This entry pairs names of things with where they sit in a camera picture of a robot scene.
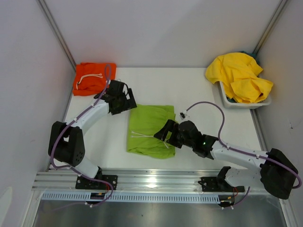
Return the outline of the orange shorts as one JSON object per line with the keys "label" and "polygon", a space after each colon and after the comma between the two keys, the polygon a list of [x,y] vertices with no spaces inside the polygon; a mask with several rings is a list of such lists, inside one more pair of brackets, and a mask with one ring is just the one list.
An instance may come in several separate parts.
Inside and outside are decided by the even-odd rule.
{"label": "orange shorts", "polygon": [[73,82],[73,95],[91,96],[102,92],[107,82],[106,75],[110,76],[110,80],[115,79],[115,63],[82,62],[77,64]]}

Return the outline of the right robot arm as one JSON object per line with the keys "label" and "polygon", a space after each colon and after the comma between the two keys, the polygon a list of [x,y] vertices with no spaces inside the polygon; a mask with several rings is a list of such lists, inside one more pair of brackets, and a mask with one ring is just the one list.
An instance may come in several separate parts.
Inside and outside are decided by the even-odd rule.
{"label": "right robot arm", "polygon": [[219,138],[202,134],[192,121],[177,123],[167,120],[154,138],[174,147],[187,146],[199,157],[221,160],[241,166],[237,169],[224,166],[216,177],[201,178],[199,184],[204,192],[231,192],[244,187],[265,189],[269,194],[287,200],[296,181],[298,170],[278,149],[269,152],[233,148],[224,145]]}

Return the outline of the green shorts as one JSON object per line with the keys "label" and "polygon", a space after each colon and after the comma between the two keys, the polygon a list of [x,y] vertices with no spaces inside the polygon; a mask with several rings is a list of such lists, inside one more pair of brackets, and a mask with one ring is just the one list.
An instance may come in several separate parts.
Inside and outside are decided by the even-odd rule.
{"label": "green shorts", "polygon": [[175,120],[172,105],[137,105],[130,110],[126,151],[157,159],[175,156],[175,147],[154,138],[167,120]]}

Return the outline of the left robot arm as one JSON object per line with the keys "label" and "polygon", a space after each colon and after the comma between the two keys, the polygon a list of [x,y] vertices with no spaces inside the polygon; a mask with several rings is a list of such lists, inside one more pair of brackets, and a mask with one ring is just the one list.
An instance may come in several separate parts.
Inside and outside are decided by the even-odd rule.
{"label": "left robot arm", "polygon": [[117,80],[106,83],[108,86],[94,96],[94,101],[78,116],[68,122],[56,121],[51,128],[48,155],[55,168],[73,168],[86,176],[86,184],[98,189],[103,178],[101,168],[93,164],[85,154],[85,133],[102,117],[120,114],[136,108],[133,91],[127,84]]}

